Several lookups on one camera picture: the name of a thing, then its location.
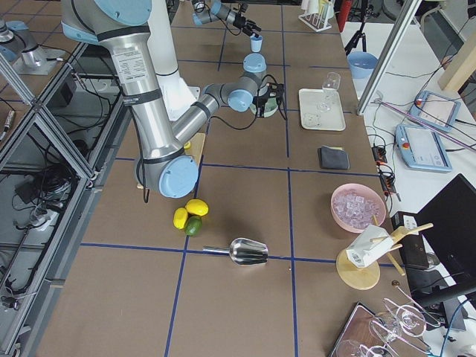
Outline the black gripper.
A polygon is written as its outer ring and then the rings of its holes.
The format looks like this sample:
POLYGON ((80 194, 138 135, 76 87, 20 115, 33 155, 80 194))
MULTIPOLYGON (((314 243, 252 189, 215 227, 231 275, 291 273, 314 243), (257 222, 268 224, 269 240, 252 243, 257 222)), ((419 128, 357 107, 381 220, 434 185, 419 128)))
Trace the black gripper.
POLYGON ((254 112, 264 112, 264 106, 269 100, 276 100, 278 107, 283 104, 284 85, 282 83, 267 83, 266 91, 254 97, 252 110, 254 112))
POLYGON ((246 36, 253 36, 254 32, 261 31, 261 28, 255 22, 247 20, 239 13, 234 15, 232 25, 241 30, 246 36))

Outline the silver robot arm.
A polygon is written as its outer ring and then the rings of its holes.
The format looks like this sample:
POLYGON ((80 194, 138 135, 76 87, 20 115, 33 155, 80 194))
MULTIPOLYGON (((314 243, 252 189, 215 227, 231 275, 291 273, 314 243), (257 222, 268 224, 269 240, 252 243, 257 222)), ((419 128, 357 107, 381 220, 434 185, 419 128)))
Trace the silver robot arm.
POLYGON ((184 145, 221 107, 237 112, 254 107, 262 115, 270 90, 267 64, 260 52, 260 29, 220 1, 203 7, 198 24, 222 20, 251 39, 244 71, 232 83, 210 84, 194 98, 179 75, 164 1, 63 1, 62 29, 78 42, 100 45, 112 58, 132 113, 140 155, 135 177, 144 188, 181 198, 196 185, 199 168, 184 145))
POLYGON ((193 22, 197 26, 206 25, 211 22, 221 22, 225 27, 231 25, 240 33, 250 37, 258 37, 261 27, 256 22, 247 19, 244 13, 248 9, 247 4, 239 3, 236 8, 229 7, 221 1, 192 1, 193 22))

